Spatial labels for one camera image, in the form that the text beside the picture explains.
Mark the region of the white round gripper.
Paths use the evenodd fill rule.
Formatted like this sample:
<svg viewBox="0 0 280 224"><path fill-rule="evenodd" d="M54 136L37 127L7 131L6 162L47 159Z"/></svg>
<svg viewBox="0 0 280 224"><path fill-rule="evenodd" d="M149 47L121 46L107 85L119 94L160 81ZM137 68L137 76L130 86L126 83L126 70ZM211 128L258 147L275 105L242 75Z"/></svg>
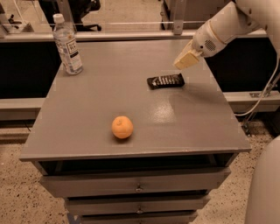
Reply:
<svg viewBox="0 0 280 224"><path fill-rule="evenodd" d="M183 70L199 62L199 57L209 58L223 50L227 45L215 34L211 21L207 20L194 34L173 65Z"/></svg>

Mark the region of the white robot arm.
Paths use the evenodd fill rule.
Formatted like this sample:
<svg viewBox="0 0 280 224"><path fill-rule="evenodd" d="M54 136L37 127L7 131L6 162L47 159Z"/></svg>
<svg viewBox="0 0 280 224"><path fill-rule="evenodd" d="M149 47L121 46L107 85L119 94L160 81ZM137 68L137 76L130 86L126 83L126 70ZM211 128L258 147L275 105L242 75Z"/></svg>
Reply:
<svg viewBox="0 0 280 224"><path fill-rule="evenodd" d="M212 57L240 35L264 29L280 53L280 1L234 0L207 20L194 34L174 66L190 67ZM245 224L280 224L280 136L262 151L248 193Z"/></svg>

